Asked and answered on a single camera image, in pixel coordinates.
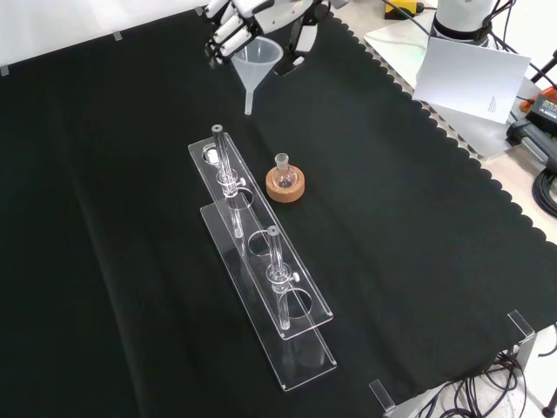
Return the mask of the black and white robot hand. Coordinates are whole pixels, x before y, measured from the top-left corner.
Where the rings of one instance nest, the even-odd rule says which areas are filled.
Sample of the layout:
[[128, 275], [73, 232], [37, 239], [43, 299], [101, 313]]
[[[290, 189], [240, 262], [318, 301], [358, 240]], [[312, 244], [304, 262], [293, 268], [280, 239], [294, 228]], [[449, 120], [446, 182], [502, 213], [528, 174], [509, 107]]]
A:
[[229, 63], [256, 37], [290, 25], [289, 43], [274, 66], [276, 74], [287, 75], [304, 63], [316, 41], [318, 24], [329, 16], [331, 7], [331, 1], [313, 0], [210, 1], [202, 12], [213, 28], [205, 55], [216, 68]]

